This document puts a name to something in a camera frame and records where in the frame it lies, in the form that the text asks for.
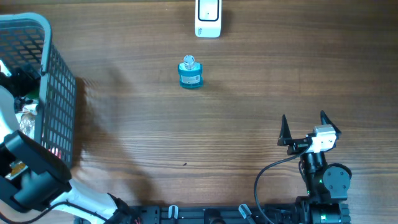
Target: wooden table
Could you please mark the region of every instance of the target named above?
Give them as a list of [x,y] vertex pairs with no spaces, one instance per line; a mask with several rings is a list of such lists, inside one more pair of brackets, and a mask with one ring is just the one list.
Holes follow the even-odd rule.
[[[219,39],[194,33],[194,3],[0,7],[34,11],[80,87],[74,178],[131,205],[254,204],[286,114],[295,138],[325,110],[342,130],[328,162],[353,171],[353,223],[398,220],[398,13],[391,1],[224,1]],[[205,85],[185,90],[193,54]],[[306,189],[298,160],[266,172],[262,203]],[[26,220],[37,213],[6,213]],[[71,223],[51,212],[39,223]]]

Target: bottle cap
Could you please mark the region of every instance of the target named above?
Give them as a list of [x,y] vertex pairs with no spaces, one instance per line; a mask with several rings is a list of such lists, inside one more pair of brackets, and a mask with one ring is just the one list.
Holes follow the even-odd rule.
[[187,55],[184,57],[184,65],[186,69],[193,69],[195,68],[195,59],[192,55]]

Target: white label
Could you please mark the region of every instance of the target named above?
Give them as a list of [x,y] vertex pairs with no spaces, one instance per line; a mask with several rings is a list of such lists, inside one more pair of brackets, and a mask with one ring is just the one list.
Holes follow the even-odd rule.
[[181,82],[185,84],[195,84],[200,82],[200,75],[195,75],[193,77],[181,76]]

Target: gray plastic basket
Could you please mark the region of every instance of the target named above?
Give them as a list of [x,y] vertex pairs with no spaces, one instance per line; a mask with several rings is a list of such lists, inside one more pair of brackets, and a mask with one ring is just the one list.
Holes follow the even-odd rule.
[[30,63],[41,75],[35,141],[72,166],[76,80],[52,43],[49,22],[36,13],[0,16],[0,59]]

